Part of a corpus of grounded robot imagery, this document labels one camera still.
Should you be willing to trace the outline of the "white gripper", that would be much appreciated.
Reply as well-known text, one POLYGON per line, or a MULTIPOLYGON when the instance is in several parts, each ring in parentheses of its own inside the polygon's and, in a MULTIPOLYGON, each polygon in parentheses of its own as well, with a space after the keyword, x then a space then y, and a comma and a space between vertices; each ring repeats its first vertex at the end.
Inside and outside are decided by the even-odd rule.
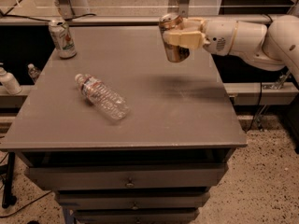
POLYGON ((166 31, 163 34, 163 40, 167 44, 185 49, 200 49, 204 46, 204 49, 211 54, 225 56, 229 54, 233 44, 237 22, 227 19, 215 19, 206 22, 201 17, 184 18, 182 27, 184 31, 192 32, 166 31), (201 33, 203 28, 206 37, 201 33))

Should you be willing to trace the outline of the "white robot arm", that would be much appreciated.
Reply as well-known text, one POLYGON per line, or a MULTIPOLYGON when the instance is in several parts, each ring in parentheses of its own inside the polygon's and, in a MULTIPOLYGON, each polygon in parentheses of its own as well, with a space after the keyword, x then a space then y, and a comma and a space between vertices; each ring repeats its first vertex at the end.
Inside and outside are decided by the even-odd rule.
POLYGON ((284 15, 268 26, 225 18, 184 19, 162 34, 169 45, 232 55, 267 71, 286 67, 299 83, 299 18, 284 15))

